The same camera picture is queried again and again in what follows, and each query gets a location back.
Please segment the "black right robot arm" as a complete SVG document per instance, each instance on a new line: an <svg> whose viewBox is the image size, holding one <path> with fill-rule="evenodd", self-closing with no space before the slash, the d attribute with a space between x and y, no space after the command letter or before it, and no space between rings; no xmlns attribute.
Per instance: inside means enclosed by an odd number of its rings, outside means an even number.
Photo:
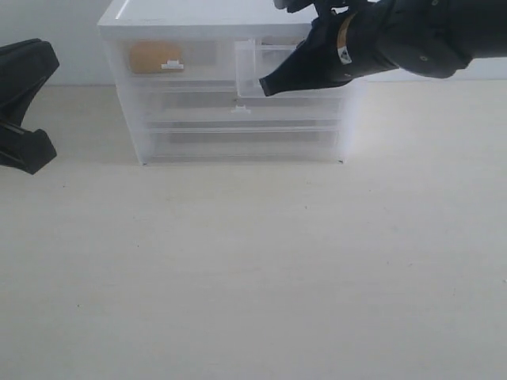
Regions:
<svg viewBox="0 0 507 380"><path fill-rule="evenodd" d="M475 59L506 56L504 1L277 1L287 13L313 6L307 37L260 79L267 97L331 89L405 70L446 79Z"/></svg>

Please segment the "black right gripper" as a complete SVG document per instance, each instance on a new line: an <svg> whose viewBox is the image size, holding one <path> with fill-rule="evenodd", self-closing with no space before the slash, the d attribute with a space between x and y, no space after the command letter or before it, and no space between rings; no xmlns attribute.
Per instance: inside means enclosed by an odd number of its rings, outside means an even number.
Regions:
<svg viewBox="0 0 507 380"><path fill-rule="evenodd" d="M338 88L353 80L346 39L356 1L313 3L317 17L308 37L271 74L259 79L265 96Z"/></svg>

